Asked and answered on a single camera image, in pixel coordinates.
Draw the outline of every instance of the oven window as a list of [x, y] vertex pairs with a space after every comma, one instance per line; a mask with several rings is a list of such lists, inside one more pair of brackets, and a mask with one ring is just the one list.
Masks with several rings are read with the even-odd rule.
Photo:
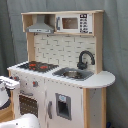
[[36, 100], [19, 95], [19, 101], [21, 115], [31, 113], [38, 117], [38, 105]]
[[78, 29], [77, 18], [62, 18], [63, 29]]

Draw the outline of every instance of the stove burner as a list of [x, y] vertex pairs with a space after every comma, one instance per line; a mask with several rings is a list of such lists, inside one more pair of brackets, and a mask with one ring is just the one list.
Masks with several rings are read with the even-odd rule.
[[32, 61], [32, 62], [23, 64], [23, 65], [20, 65], [18, 67], [23, 68], [23, 69], [37, 71], [37, 72], [47, 72], [47, 71], [50, 71], [50, 70], [58, 67], [58, 65]]

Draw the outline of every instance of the range hood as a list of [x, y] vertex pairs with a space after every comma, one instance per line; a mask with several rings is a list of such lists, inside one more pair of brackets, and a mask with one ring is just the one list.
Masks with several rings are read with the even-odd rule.
[[37, 22], [26, 28], [26, 32], [54, 33], [54, 28], [45, 24], [45, 15], [37, 15]]

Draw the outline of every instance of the microwave door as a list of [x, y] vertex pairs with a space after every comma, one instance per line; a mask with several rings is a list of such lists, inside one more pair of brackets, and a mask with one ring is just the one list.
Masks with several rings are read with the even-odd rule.
[[58, 15], [57, 32], [80, 33], [79, 19], [79, 14]]

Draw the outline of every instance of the door handle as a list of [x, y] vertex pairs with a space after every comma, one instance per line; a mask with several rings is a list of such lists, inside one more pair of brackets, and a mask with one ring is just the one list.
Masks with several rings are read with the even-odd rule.
[[26, 96], [33, 96], [33, 93], [25, 93], [23, 90], [20, 90], [20, 93]]
[[52, 101], [49, 101], [49, 103], [48, 103], [48, 115], [49, 115], [50, 119], [52, 119], [51, 106], [52, 106]]
[[59, 22], [59, 20], [60, 20], [60, 17], [57, 17], [57, 18], [56, 18], [56, 29], [57, 29], [57, 30], [60, 30], [60, 27], [58, 27], [58, 22]]

